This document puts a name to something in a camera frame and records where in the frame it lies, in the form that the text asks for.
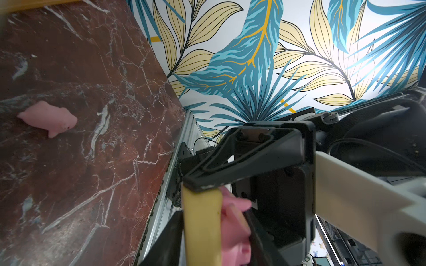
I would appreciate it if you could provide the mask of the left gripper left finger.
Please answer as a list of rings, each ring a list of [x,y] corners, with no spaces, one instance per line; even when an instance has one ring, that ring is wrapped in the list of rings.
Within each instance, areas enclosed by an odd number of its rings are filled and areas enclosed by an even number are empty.
[[[184,230],[183,211],[177,211],[168,221],[140,266],[178,266]]]

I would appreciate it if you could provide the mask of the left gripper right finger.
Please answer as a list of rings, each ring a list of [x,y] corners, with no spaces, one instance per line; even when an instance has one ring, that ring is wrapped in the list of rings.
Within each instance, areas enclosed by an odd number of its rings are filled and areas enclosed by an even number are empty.
[[[233,128],[206,158],[183,176],[183,185],[193,192],[202,192],[305,162],[313,163],[315,132],[313,125]]]

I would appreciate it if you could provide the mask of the pink round pig figure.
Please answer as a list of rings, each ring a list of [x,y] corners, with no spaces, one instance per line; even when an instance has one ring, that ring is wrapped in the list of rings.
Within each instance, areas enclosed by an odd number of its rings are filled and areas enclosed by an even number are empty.
[[[226,186],[204,192],[182,187],[185,259],[188,266],[246,266],[251,228],[244,212],[251,201]]]

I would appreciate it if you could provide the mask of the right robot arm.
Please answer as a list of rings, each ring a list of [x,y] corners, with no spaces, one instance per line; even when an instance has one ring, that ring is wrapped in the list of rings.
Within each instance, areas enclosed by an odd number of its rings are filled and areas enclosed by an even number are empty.
[[[384,266],[425,265],[425,87],[296,119],[317,127],[317,214]]]

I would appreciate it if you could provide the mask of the small pink pig toy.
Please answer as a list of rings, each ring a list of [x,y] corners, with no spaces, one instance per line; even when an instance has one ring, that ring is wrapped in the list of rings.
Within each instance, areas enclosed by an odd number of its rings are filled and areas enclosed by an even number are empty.
[[[39,101],[20,112],[17,117],[29,126],[47,130],[50,139],[74,128],[78,122],[76,116],[66,108]]]

